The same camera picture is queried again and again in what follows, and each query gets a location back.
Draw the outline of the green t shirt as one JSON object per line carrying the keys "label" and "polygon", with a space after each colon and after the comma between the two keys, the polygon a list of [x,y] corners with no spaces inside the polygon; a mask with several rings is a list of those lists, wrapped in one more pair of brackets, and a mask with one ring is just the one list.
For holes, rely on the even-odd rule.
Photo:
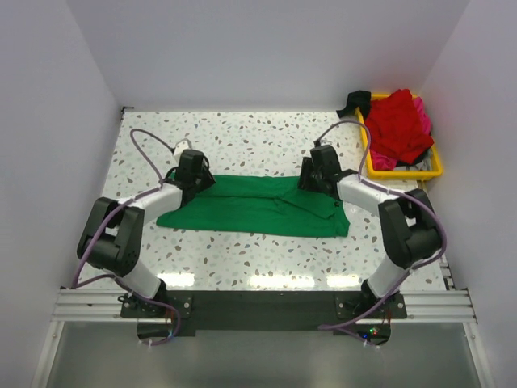
{"label": "green t shirt", "polygon": [[343,203],[297,187],[296,176],[217,175],[215,184],[156,225],[178,230],[214,230],[297,238],[348,236]]}

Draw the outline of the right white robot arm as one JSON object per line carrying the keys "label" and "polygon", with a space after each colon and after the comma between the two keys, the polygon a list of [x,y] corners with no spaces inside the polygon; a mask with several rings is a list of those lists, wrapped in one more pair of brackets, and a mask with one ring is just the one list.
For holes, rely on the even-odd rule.
{"label": "right white robot arm", "polygon": [[447,239],[443,225],[422,189],[399,192],[357,171],[343,170],[330,145],[316,147],[302,159],[298,188],[326,194],[379,218],[385,257],[361,285],[359,299],[360,309],[368,317],[379,317],[388,309],[388,297],[398,291],[412,270],[444,253]]}

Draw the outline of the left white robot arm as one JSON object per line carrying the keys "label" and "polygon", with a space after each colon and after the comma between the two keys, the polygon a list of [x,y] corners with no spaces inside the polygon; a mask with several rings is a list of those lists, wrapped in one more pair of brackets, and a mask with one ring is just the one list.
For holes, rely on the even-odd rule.
{"label": "left white robot arm", "polygon": [[208,159],[198,150],[186,149],[179,164],[156,188],[125,200],[98,198],[90,211],[78,243],[80,264],[104,271],[140,296],[138,306],[149,317],[167,308],[166,286],[141,261],[141,240],[146,224],[165,213],[185,207],[216,180]]}

